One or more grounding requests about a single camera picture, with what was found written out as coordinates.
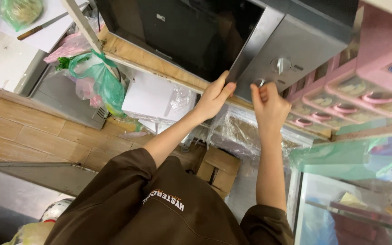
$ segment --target wooden floor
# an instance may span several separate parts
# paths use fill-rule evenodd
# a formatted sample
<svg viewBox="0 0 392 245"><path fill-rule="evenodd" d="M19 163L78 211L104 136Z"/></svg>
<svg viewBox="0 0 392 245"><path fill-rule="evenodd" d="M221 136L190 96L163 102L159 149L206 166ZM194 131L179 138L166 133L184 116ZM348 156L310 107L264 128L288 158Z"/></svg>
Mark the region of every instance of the wooden floor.
<svg viewBox="0 0 392 245"><path fill-rule="evenodd" d="M75 162L101 170L114 156L140 148L152 135L124 139L126 129L106 122L101 131L0 99L0 160L24 162ZM204 146L179 147L172 155L184 169L193 169L204 156Z"/></svg>

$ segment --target stainless steel microwave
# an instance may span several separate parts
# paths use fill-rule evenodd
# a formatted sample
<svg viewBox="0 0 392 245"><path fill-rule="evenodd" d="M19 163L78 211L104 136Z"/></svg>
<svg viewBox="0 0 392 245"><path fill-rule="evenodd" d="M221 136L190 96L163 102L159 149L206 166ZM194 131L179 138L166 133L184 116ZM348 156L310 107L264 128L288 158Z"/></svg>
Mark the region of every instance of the stainless steel microwave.
<svg viewBox="0 0 392 245"><path fill-rule="evenodd" d="M95 2L111 34L205 81L230 70L227 81L237 82L235 93L246 100L250 100L249 83L255 79L280 80L278 88L283 90L345 48L358 4L358 0ZM316 46L322 53L310 55ZM272 64L279 59L288 78L271 75L279 72Z"/></svg>

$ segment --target hand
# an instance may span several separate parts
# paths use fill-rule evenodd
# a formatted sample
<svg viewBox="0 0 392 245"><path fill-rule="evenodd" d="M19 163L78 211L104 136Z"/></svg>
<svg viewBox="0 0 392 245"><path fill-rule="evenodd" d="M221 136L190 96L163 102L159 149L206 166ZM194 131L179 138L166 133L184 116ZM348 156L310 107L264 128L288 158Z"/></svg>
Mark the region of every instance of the hand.
<svg viewBox="0 0 392 245"><path fill-rule="evenodd" d="M213 118L219 113L226 99L232 97L237 85L235 82L230 82L225 86L225 79L228 74L229 71L224 71L216 81L210 83L192 110L200 123Z"/></svg>
<svg viewBox="0 0 392 245"><path fill-rule="evenodd" d="M260 138L280 135L280 128L291 109L291 104L279 96L274 82L258 88L250 85L252 102Z"/></svg>

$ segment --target person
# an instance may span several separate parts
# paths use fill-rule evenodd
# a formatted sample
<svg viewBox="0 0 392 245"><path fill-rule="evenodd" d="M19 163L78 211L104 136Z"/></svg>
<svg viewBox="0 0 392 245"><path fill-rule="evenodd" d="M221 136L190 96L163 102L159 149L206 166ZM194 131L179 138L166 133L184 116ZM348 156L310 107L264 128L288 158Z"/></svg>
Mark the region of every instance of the person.
<svg viewBox="0 0 392 245"><path fill-rule="evenodd" d="M193 110L143 148L112 158L58 218L45 244L292 244L280 134L291 105L274 83L251 86L261 156L257 205L240 225L206 181L169 156L232 96L236 84L224 86L227 75L209 84Z"/></svg>

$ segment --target person's left hand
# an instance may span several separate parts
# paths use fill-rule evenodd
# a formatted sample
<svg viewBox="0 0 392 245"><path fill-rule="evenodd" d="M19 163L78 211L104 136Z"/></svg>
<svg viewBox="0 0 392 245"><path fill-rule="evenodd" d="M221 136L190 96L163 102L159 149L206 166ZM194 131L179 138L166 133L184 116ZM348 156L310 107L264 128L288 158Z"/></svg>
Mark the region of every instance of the person's left hand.
<svg viewBox="0 0 392 245"><path fill-rule="evenodd" d="M224 71L216 81L210 83L192 110L200 123L213 118L219 113L226 99L232 97L237 85L235 82L230 82L225 86L225 79L228 74L229 71Z"/></svg>

